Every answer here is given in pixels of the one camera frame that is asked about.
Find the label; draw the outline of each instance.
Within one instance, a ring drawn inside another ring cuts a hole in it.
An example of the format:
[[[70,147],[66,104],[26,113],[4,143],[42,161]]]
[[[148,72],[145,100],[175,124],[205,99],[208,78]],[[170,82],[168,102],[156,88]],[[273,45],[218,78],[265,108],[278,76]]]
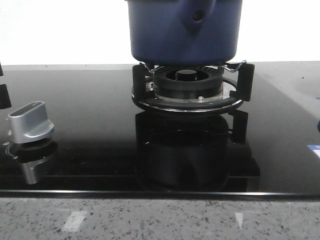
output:
[[[320,158],[320,145],[308,145],[308,147]]]

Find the gas burner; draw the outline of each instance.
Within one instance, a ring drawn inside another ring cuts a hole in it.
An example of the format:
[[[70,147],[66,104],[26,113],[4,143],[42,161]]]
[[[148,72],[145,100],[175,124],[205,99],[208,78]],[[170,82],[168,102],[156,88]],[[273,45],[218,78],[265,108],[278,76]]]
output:
[[[152,76],[158,96],[197,100],[221,93],[222,72],[212,67],[160,67]]]
[[[222,114],[250,101],[255,66],[228,64],[238,80],[223,77],[222,67],[168,67],[150,70],[145,64],[133,71],[133,102],[146,111],[178,114]]]

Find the blue pot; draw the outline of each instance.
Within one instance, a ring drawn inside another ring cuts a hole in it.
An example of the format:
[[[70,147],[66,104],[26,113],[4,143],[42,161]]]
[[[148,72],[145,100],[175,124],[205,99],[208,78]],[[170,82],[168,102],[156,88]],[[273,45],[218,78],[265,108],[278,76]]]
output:
[[[159,66],[222,65],[236,55],[242,0],[127,0],[131,52]]]

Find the black glass cooktop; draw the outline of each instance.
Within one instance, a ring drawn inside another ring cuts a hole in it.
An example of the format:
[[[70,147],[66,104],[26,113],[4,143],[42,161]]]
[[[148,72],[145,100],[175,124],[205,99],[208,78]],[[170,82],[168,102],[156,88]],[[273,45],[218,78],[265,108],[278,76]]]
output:
[[[320,197],[318,119],[258,75],[250,102],[210,117],[141,110],[130,68],[11,70],[0,84],[1,197]],[[13,144],[8,114],[35,101],[52,138]]]

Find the pot handle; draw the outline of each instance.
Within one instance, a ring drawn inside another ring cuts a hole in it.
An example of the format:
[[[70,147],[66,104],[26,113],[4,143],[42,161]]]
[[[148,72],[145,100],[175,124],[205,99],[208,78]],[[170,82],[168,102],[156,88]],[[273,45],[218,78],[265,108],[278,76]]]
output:
[[[211,15],[216,0],[180,0],[179,18],[190,32],[197,32]]]

